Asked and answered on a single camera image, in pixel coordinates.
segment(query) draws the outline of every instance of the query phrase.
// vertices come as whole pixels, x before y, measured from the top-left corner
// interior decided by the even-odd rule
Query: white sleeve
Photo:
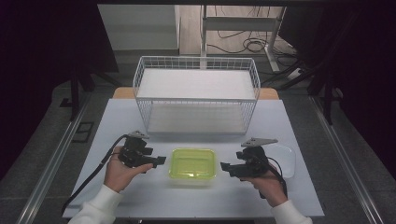
[[[116,210],[122,195],[103,185],[98,194],[81,206],[81,210],[69,221],[69,224],[109,224],[116,219]]]
[[[271,212],[274,215],[276,224],[312,224],[312,219],[303,216],[291,201],[273,207]]]

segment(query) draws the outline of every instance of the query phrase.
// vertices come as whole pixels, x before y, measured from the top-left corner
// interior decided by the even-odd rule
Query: gray floor
[[[116,52],[120,73],[110,75],[124,85],[131,86],[137,59],[142,54],[175,55],[174,52],[166,51]],[[270,72],[265,57],[254,56],[254,59],[260,71]],[[270,76],[261,75],[262,80],[268,77]],[[69,197],[77,181],[79,171],[105,110],[106,102],[112,97],[115,90],[101,78],[96,76],[93,78],[96,88],[82,118],[83,122],[93,122],[92,134],[86,143],[71,143],[49,192],[38,210],[34,223],[66,222],[61,218],[61,206]],[[309,80],[287,91],[280,91],[279,96],[285,104],[291,126],[326,216],[313,217],[314,223],[369,223],[306,94],[305,87],[308,83]],[[70,97],[69,92],[69,83],[64,83],[53,91],[52,104],[46,116],[14,166],[1,181],[0,223],[16,222],[52,152],[58,146],[71,115],[70,108],[59,107],[59,104],[63,98]],[[394,215],[396,207],[395,180],[350,124],[337,102],[332,105],[332,119],[334,129],[365,186],[373,196],[385,223],[396,223],[396,215]],[[75,139],[83,137],[85,136],[75,135]],[[116,223],[128,222],[117,220]],[[265,219],[260,223],[275,222],[272,219]]]

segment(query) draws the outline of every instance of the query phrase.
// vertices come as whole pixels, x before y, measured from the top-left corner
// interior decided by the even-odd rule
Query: wire basket
[[[249,58],[142,57],[134,95],[148,133],[248,130],[260,95]]]

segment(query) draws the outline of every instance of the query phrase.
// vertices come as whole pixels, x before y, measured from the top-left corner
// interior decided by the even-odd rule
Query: green lid
[[[180,179],[211,179],[216,175],[215,152],[207,148],[174,149],[169,176]]]

